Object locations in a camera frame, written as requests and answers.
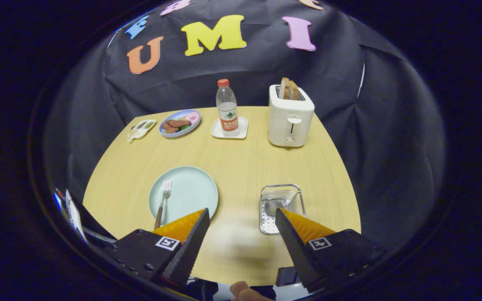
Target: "plastic water bottle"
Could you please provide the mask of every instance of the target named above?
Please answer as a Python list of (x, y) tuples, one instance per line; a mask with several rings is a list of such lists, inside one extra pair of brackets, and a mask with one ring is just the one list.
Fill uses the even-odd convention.
[(224, 136), (235, 137), (239, 135), (239, 122), (237, 120), (237, 101), (236, 96), (230, 88), (230, 82), (227, 79), (221, 79), (217, 82), (217, 108), (220, 124), (224, 131)]

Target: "table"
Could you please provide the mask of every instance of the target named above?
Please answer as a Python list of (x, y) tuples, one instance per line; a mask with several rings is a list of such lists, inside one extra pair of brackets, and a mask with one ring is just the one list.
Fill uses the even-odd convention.
[[(306, 217), (335, 231), (360, 232), (360, 215), (346, 168), (315, 114), (306, 144), (284, 148), (268, 140), (268, 107), (238, 107), (239, 116), (249, 120), (243, 140), (213, 137), (210, 129), (218, 118), (217, 109), (197, 110), (202, 116), (200, 125), (176, 139), (165, 138), (158, 130), (173, 112), (134, 118), (103, 154), (83, 202), (116, 238), (135, 229), (153, 230), (150, 188), (160, 175), (176, 166), (205, 170), (216, 182), (219, 194), (218, 209), (191, 276), (226, 284), (246, 280), (251, 286), (264, 286), (275, 283), (278, 268), (293, 266), (280, 234), (260, 232), (258, 201), (266, 185), (295, 183), (303, 192)], [(157, 120), (157, 125), (141, 140), (127, 142), (130, 128), (148, 119)], [(184, 151), (187, 147), (193, 151)], [(163, 155), (165, 149), (169, 149), (169, 156)]]

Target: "pink letter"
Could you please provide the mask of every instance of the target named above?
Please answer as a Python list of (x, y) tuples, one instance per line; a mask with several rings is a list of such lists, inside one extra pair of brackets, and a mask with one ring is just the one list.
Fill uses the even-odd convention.
[(159, 15), (166, 15), (166, 14), (172, 12), (172, 11), (180, 10), (180, 9), (188, 6), (190, 4), (190, 2), (191, 2), (191, 0), (181, 0), (181, 1), (175, 2), (173, 4), (170, 4)]
[(314, 51), (315, 45), (310, 42), (310, 33), (308, 33), (308, 26), (312, 23), (295, 17), (282, 17), (289, 25), (290, 39), (286, 45), (294, 49), (302, 49)]

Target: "letter m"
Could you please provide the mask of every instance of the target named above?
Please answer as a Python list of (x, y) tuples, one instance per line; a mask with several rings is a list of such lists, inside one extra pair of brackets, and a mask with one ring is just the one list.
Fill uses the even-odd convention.
[(202, 22), (190, 23), (182, 27), (182, 32), (187, 34), (186, 56), (203, 53), (200, 41), (209, 51), (215, 49), (218, 38), (222, 38), (218, 45), (221, 49), (236, 49), (246, 47), (246, 42), (241, 37), (242, 15), (226, 15), (222, 17), (213, 29), (209, 29)]

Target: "toaster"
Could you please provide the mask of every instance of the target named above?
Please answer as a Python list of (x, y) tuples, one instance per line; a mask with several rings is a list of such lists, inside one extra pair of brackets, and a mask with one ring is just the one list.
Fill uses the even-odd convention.
[(279, 84), (269, 87), (269, 141), (277, 146), (300, 147), (306, 143), (315, 106), (299, 88), (299, 100), (279, 98)]

